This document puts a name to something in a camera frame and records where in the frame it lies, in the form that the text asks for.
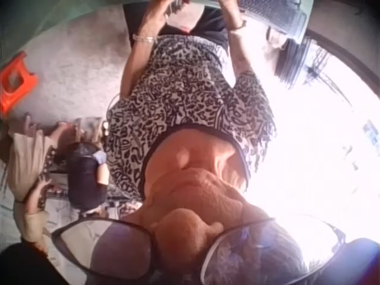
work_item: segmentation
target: eyeglasses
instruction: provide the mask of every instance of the eyeglasses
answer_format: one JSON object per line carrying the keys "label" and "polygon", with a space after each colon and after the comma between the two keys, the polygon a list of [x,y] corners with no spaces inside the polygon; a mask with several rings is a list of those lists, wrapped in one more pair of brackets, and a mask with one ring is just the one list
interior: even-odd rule
{"label": "eyeglasses", "polygon": [[[87,218],[56,230],[52,239],[91,276],[147,284],[160,268],[153,237],[135,224]],[[203,285],[293,284],[319,271],[345,243],[343,232],[309,216],[245,224],[215,239],[199,280]]]}

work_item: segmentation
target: hand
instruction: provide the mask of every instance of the hand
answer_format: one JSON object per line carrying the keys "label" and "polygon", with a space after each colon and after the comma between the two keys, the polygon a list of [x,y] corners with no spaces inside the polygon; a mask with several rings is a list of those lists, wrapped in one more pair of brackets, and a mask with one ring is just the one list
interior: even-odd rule
{"label": "hand", "polygon": [[165,12],[173,0],[150,0],[138,32],[142,37],[156,37],[166,24]]}
{"label": "hand", "polygon": [[236,30],[243,25],[238,0],[219,0],[220,9],[228,30]]}
{"label": "hand", "polygon": [[51,179],[47,179],[45,175],[40,175],[36,187],[30,193],[28,200],[25,203],[26,214],[36,214],[40,211],[39,198],[43,188],[51,183]]}
{"label": "hand", "polygon": [[41,174],[39,177],[38,177],[38,183],[37,183],[37,187],[38,188],[44,188],[45,186],[49,185],[52,183],[52,180],[51,179],[48,179],[46,177],[46,175],[44,174]]}

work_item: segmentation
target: glasses lens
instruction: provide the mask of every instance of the glasses lens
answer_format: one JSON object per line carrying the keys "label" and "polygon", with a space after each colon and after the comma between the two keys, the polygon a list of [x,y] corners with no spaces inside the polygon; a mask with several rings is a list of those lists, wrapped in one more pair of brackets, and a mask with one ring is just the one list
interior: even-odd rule
{"label": "glasses lens", "polygon": [[287,284],[324,265],[339,244],[332,228],[312,217],[242,227],[216,240],[201,280],[205,285]]}
{"label": "glasses lens", "polygon": [[55,244],[72,262],[110,277],[136,279],[150,266],[149,234],[111,220],[84,220],[62,232]]}

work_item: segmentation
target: nose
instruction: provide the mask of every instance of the nose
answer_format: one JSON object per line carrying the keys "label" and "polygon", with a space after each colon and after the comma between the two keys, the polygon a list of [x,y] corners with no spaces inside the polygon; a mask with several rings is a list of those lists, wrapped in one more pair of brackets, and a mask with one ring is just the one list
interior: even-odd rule
{"label": "nose", "polygon": [[164,216],[153,231],[163,268],[186,274],[200,264],[202,253],[223,232],[223,225],[209,225],[195,212],[178,208]]}

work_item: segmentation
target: sleeve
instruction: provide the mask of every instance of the sleeve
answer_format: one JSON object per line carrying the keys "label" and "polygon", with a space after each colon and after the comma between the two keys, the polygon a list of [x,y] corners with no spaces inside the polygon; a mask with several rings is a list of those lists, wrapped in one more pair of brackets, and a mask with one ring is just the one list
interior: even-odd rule
{"label": "sleeve", "polygon": [[242,105],[247,123],[248,141],[254,150],[254,171],[267,154],[269,143],[276,137],[277,130],[268,97],[253,72],[244,72],[237,78],[234,94]]}

